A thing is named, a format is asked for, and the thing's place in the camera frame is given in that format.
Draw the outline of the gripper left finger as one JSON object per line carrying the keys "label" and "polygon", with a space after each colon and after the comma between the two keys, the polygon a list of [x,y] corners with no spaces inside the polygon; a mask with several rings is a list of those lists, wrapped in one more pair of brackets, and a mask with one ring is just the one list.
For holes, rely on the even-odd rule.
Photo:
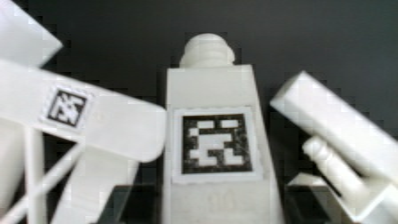
{"label": "gripper left finger", "polygon": [[117,185],[96,224],[158,224],[160,192],[151,184]]}

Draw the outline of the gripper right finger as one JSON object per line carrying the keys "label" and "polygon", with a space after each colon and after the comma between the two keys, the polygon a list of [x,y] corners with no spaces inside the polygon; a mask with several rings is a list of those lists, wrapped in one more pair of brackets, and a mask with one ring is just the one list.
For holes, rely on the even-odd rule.
{"label": "gripper right finger", "polygon": [[284,187],[288,224],[354,224],[320,176],[300,173]]}

